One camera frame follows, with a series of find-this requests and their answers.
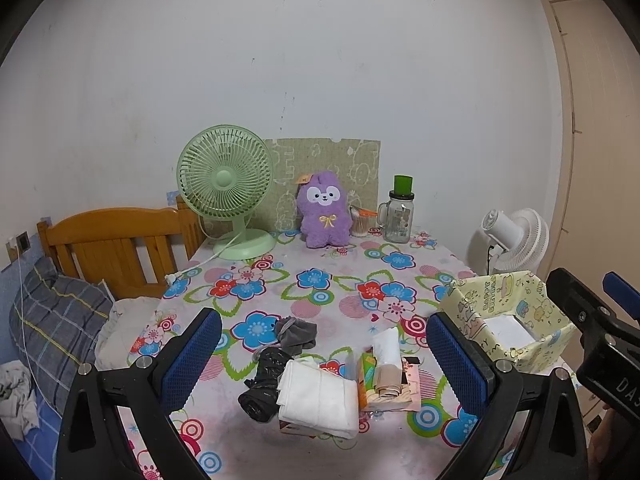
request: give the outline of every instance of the table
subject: table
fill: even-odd
[[[177,280],[133,343],[129,363],[141,354],[157,354],[202,307],[213,307],[222,316],[222,338],[184,409],[171,414],[212,478],[436,478],[476,418],[460,408],[428,349],[424,318],[436,310],[448,283],[475,274],[426,232],[393,245],[373,229],[365,238],[352,237],[347,247],[318,250],[307,249],[298,232],[276,239],[265,256],[215,259]],[[192,263],[211,254],[204,245]],[[341,375],[350,373],[374,334],[397,326],[402,353],[421,362],[420,412],[361,413],[360,434],[353,440],[281,434],[277,418],[268,424],[251,420],[237,400],[246,390],[242,380],[254,374],[255,349],[276,341],[271,326],[286,316],[316,323],[317,345],[308,353]],[[145,478],[158,480],[130,411],[121,414]],[[512,441],[508,438],[507,449]],[[500,453],[494,471],[510,455]]]

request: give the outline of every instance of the gray plaid fabric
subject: gray plaid fabric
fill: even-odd
[[[42,396],[62,415],[78,365],[95,360],[95,341],[113,303],[101,286],[59,274],[46,256],[24,279],[22,300],[21,310],[18,292],[9,332]]]

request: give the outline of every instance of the silver screw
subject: silver screw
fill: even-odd
[[[154,359],[150,355],[143,355],[136,359],[138,368],[149,368]]]
[[[91,371],[92,366],[89,363],[82,363],[78,367],[78,373],[80,375],[87,375]]]
[[[505,374],[513,370],[513,364],[511,364],[511,361],[507,361],[507,359],[500,359],[499,361],[496,361],[495,367]]]
[[[564,368],[556,368],[556,377],[560,380],[567,380],[569,378],[569,372],[567,372]]]

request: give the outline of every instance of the yellow bow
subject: yellow bow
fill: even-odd
[[[327,227],[331,226],[333,227],[334,224],[333,222],[335,221],[335,219],[337,219],[338,217],[336,215],[331,215],[331,216],[321,216],[319,218],[319,220],[321,222],[324,222],[324,228],[326,229]]]

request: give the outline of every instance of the hand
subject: hand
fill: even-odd
[[[604,409],[607,410],[604,420],[600,423],[593,435],[591,435],[591,441],[587,448],[589,480],[598,480],[600,476],[600,464],[609,452],[609,446],[611,445],[611,428],[616,412],[611,410],[608,404],[604,405]]]

